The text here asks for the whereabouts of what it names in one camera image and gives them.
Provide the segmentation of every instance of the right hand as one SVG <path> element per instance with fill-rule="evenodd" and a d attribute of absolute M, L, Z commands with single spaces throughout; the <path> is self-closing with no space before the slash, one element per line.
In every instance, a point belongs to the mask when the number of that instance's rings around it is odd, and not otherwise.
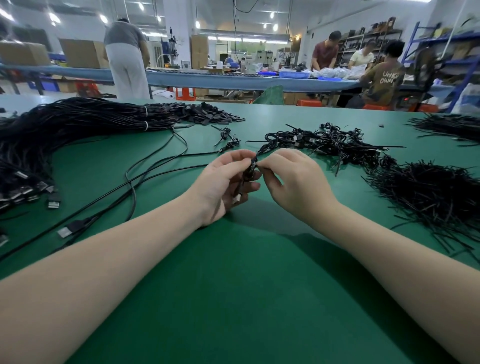
<path fill-rule="evenodd" d="M 320 166 L 299 150 L 278 149 L 257 166 L 274 201 L 309 225 L 339 205 Z"/>

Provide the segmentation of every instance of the workbench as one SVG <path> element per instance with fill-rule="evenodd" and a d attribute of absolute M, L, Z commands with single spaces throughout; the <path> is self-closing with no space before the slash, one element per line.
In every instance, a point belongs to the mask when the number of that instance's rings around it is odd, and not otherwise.
<path fill-rule="evenodd" d="M 0 63 L 0 71 L 17 70 L 25 77 L 36 79 L 41 73 L 56 74 L 66 77 L 90 79 L 96 82 L 113 82 L 109 68 L 72 68 L 61 66 L 15 66 Z M 340 92 L 359 87 L 357 81 L 325 81 L 316 79 L 291 79 L 280 77 L 263 77 L 241 73 L 209 74 L 203 70 L 167 70 L 147 71 L 147 81 L 150 86 L 171 86 L 190 88 L 211 88 L 219 90 L 254 90 L 261 91 L 268 87 L 281 85 L 285 92 L 329 93 Z M 415 85 L 404 84 L 400 90 L 416 90 Z M 441 99 L 453 91 L 452 86 L 432 86 L 430 94 Z"/>
<path fill-rule="evenodd" d="M 0 96 L 7 111 L 27 111 L 53 98 Z M 269 132 L 289 130 L 285 123 L 315 130 L 332 122 L 342 129 L 361 128 L 365 142 L 401 145 L 390 154 L 399 163 L 419 159 L 437 164 L 472 167 L 480 175 L 480 147 L 459 147 L 450 137 L 422 135 L 405 122 L 413 114 L 296 106 L 215 104 L 245 117 L 230 124 L 241 148 L 258 150 Z M 215 150 L 218 130 L 195 125 L 178 129 L 188 153 Z M 0 222 L 12 249 L 53 225 L 83 205 L 124 182 L 124 172 L 137 160 L 157 149 L 169 131 L 111 136 L 107 139 L 64 147 L 53 158 L 54 179 L 62 203 L 47 210 L 45 201 L 22 205 L 9 215 L 29 211 Z M 154 160 L 184 149 L 173 139 L 135 174 Z M 216 156 L 176 159 L 162 170 L 208 163 Z M 377 223 L 392 227 L 400 222 L 388 200 L 361 178 L 362 168 L 346 165 L 338 176 L 329 161 L 314 157 L 325 171 L 339 201 Z M 179 196 L 200 169 L 179 171 L 154 178 L 137 190 L 135 216 Z M 105 208 L 118 191 L 89 208 L 85 218 Z M 130 203 L 107 213 L 84 237 L 124 221 Z M 396 229 L 425 246 L 445 253 L 430 233 L 418 224 Z M 51 233 L 0 263 L 0 278 L 49 254 L 63 244 Z M 472 256 L 456 259 L 480 268 Z M 379 283 L 347 252 L 328 242 L 307 225 L 280 208 L 265 185 L 252 193 L 248 203 L 232 210 L 211 226 L 197 230 L 158 264 L 90 336 L 68 361 L 74 363 L 456 363 L 391 298 Z"/>

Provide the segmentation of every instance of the hand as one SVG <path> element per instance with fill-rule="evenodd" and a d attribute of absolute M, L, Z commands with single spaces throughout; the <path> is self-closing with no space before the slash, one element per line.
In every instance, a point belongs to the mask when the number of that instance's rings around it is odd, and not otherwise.
<path fill-rule="evenodd" d="M 247 149 L 234 150 L 222 154 L 205 167 L 197 180 L 185 193 L 202 212 L 202 225 L 209 225 L 225 215 L 234 206 L 248 200 L 248 193 L 260 188 L 258 182 L 245 182 L 238 203 L 233 202 L 235 190 L 245 171 L 255 158 L 255 152 Z M 255 172 L 253 180 L 262 174 Z"/>
<path fill-rule="evenodd" d="M 309 225 L 339 205 L 320 166 L 299 150 L 279 149 L 257 166 L 275 202 Z"/>

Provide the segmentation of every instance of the white pants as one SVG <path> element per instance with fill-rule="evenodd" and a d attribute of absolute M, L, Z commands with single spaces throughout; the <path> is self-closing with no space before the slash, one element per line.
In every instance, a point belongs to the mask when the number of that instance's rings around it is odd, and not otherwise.
<path fill-rule="evenodd" d="M 126 43 L 113 43 L 105 46 L 113 82 L 117 88 L 117 98 L 150 98 L 147 76 L 140 50 Z"/>

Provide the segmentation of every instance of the light yellow shirt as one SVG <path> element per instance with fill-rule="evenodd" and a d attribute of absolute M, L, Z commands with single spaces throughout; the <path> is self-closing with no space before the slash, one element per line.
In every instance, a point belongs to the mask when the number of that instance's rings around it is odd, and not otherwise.
<path fill-rule="evenodd" d="M 350 62 L 353 62 L 353 66 L 361 66 L 363 64 L 368 64 L 373 62 L 374 55 L 373 53 L 369 53 L 366 56 L 363 55 L 363 49 L 357 50 L 353 53 L 352 58 L 350 58 Z"/>

